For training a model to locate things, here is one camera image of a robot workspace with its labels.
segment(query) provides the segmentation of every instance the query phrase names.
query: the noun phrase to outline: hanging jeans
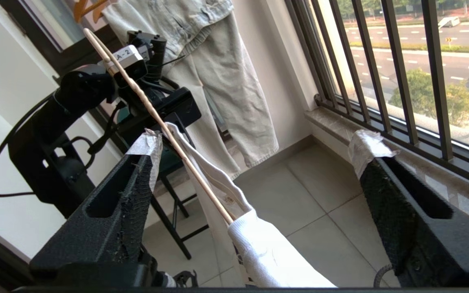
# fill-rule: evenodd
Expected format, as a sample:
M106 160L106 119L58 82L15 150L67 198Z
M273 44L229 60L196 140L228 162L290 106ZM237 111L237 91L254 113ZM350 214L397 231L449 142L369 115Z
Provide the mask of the hanging jeans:
M227 152L206 98L214 102L248 167L278 151L264 93L243 44L230 0L121 0L103 10L125 43L128 30L167 39L162 73L187 87L202 118L188 127L198 152L230 178L240 168Z

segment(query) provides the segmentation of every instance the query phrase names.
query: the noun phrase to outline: white car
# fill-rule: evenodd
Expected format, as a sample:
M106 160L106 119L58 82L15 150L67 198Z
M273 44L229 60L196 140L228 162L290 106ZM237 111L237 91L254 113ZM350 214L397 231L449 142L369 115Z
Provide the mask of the white car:
M456 26L460 23L461 23L461 20L456 16L444 17L439 22L439 28L442 28L443 26L446 26L447 28L451 28L451 27Z

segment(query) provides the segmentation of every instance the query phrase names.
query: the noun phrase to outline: window sill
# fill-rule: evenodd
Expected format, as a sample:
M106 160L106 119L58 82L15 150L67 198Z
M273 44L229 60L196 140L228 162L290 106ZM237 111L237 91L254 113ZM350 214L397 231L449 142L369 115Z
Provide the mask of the window sill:
M325 108L317 108L312 111L306 111L305 117L313 124L313 127L319 128L328 135L336 139L336 143L324 143L324 139L318 137L316 132L314 136L326 145L331 145L335 153L348 160L348 156L342 155L341 148L344 146L344 152L348 150L348 144L352 134L359 129L359 125L354 124L348 119L337 115L336 113ZM413 173L415 173L423 182L432 187L439 195L448 202L469 215L469 181L458 175L447 171L438 165L414 154L399 145L385 140L385 143L402 152L396 156L397 160L404 163Z

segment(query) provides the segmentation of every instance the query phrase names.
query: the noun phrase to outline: floor tile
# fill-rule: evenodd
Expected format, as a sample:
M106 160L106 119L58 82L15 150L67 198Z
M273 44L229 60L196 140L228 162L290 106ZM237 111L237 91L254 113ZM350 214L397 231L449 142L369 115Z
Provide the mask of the floor tile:
M318 145L292 156L285 163L327 212L361 193L352 167Z
M287 237L298 252L338 287L372 287L376 271L327 216Z
M189 232L200 228L201 207L198 202L190 203L188 206L190 217L182 217L177 222L177 232L180 236L185 236ZM209 230L205 230L184 242L188 248L192 259L188 260L177 246L169 232L162 223L157 223L145 229L143 244L148 252L156 258L159 271L167 271L174 276L181 271L195 270L199 284L205 280L210 280L219 275L216 265L215 247L213 237Z
M210 288L220 288L222 287L222 282L220 280L220 275L212 278L211 280L199 285L199 287L202 287L202 288L206 288L206 287L210 287Z
M222 287L227 287L227 288L245 287L245 284L242 282L242 278L240 277L240 274L234 267L221 273L220 279L222 281Z
M283 164L235 183L259 217L275 225L285 236L325 214Z
M329 216L376 271L390 263L364 195L335 209ZM394 274L386 274L383 280L389 286L399 283Z

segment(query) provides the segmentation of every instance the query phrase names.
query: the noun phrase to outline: wooden stick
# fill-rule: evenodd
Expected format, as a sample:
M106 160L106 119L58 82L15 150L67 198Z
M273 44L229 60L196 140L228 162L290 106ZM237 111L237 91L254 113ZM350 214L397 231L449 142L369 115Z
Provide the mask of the wooden stick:
M188 156L186 153L180 148L180 145L177 143L175 138L173 137L173 134L171 131L169 131L168 127L162 121L162 118L158 115L157 111L151 105L151 102L147 99L146 94L144 91L137 85L137 83L128 76L124 68L121 66L119 61L115 58L115 56L110 52L108 48L100 41L100 39L93 34L89 29L85 28L84 30L84 35L86 35L86 38L90 41L90 43L93 45L93 47L97 50L99 55L103 58L103 60L109 59L115 64L115 66L119 69L119 72L122 74L123 78L125 79L126 82L128 82L128 85L131 87L131 89L138 95L140 98L142 104L146 107L148 113L155 119L155 121L160 125L162 128L162 131L166 135L166 137L169 139L175 150L177 151L178 155L182 158L182 161L184 164L190 169L191 173L197 181L199 182L200 186L204 189L205 193L209 196L213 204L216 206L218 211L220 212L220 215L222 215L223 219L227 222L228 225L233 223L233 220L229 213L225 210L225 208L222 206L216 195L213 193L209 185L204 181L204 179L199 175L197 169L195 166L189 161Z

